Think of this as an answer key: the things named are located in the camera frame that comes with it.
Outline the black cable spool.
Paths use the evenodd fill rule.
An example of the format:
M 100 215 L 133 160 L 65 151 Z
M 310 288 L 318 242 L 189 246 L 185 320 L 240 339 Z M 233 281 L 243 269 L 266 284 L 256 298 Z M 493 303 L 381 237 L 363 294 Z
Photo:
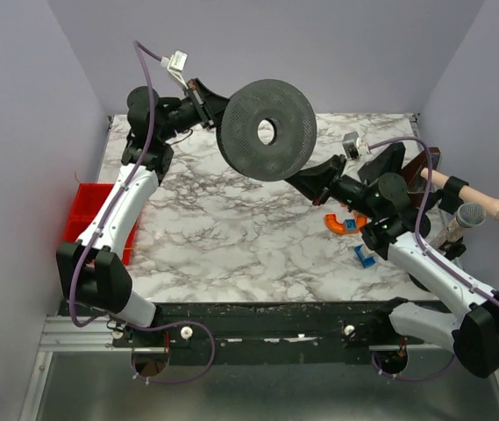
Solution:
M 317 141 L 316 114 L 295 86 L 258 80 L 231 96 L 216 136 L 233 170 L 257 181 L 278 182 L 309 161 Z

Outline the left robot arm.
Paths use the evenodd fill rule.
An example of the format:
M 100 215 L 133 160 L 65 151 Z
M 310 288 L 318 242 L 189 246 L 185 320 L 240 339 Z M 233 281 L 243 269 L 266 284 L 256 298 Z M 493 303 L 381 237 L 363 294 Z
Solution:
M 77 304 L 105 311 L 139 330 L 153 326 L 156 306 L 134 292 L 122 255 L 129 234 L 150 196 L 167 174 L 170 140 L 196 125 L 220 125 L 229 100 L 195 78 L 184 97 L 159 97 L 147 86 L 127 97 L 130 131 L 118 178 L 99 212 L 74 242 L 62 242 L 57 267 L 70 315 Z

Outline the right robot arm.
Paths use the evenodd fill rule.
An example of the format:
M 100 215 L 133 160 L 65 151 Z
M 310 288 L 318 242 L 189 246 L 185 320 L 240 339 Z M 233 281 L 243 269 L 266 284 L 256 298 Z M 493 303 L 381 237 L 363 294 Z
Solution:
M 446 313 L 396 299 L 386 318 L 401 336 L 453 353 L 471 374 L 499 369 L 499 291 L 456 267 L 424 241 L 430 222 L 410 200 L 403 158 L 381 156 L 364 164 L 358 178 L 345 175 L 340 155 L 297 172 L 287 182 L 315 205 L 333 198 L 369 218 L 360 232 L 365 246 L 407 272 L 446 306 Z

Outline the orange curved toy track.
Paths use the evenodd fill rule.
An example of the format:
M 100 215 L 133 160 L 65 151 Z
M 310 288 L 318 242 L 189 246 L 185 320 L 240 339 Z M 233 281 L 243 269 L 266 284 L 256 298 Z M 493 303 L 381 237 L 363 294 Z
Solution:
M 368 218 L 356 210 L 349 210 L 346 205 L 341 207 L 348 213 L 349 217 L 339 221 L 336 213 L 329 213 L 324 216 L 326 228 L 339 236 L 358 234 L 360 229 L 368 222 Z

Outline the black triangular stand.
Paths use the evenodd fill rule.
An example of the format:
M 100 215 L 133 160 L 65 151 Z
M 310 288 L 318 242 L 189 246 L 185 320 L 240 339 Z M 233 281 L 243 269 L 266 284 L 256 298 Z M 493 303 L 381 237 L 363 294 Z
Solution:
M 399 174 L 404 161 L 405 145 L 394 143 L 386 147 L 372 160 L 358 170 L 358 176 L 365 184 L 370 184 L 386 173 Z

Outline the blue white toy block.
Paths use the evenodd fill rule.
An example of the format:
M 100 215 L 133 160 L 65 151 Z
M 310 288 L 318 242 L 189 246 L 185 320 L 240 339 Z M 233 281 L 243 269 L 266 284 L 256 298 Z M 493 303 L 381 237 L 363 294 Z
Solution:
M 370 268 L 375 264 L 376 253 L 366 245 L 358 245 L 353 250 L 363 268 Z

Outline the black round stand base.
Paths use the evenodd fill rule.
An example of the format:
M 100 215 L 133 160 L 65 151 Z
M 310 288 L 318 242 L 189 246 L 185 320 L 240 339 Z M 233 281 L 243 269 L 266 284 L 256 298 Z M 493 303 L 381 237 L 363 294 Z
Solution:
M 432 292 L 433 273 L 425 267 L 407 270 L 411 281 L 421 290 Z

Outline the grey microphone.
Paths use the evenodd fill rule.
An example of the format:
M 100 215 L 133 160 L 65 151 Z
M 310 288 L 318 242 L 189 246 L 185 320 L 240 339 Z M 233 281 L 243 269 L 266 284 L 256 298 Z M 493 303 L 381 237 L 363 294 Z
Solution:
M 462 204 L 443 230 L 432 239 L 430 246 L 439 249 L 446 242 L 455 243 L 463 237 L 465 232 L 481 225 L 486 216 L 487 212 L 479 203 Z

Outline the red plastic bin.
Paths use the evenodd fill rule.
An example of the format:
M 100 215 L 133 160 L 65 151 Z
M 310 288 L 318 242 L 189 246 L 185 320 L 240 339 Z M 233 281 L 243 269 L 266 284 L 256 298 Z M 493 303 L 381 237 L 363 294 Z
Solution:
M 75 243 L 108 198 L 113 184 L 80 183 L 68 214 L 61 242 Z

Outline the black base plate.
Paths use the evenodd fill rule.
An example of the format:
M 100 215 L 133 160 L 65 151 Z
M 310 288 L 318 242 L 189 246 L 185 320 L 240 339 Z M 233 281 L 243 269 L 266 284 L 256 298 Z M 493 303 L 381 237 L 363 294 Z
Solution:
M 111 345 L 139 360 L 172 366 L 367 364 L 380 349 L 401 359 L 409 340 L 385 320 L 386 302 L 164 303 L 164 332 L 134 332 L 112 322 Z

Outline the aluminium rail frame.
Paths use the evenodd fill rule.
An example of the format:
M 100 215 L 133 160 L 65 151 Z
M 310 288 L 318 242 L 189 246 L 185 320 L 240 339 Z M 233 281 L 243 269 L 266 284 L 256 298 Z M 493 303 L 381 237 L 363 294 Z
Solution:
M 103 320 L 43 326 L 24 420 L 499 420 L 499 386 L 461 367 L 393 382 L 370 366 L 214 367 L 194 382 L 145 385 Z

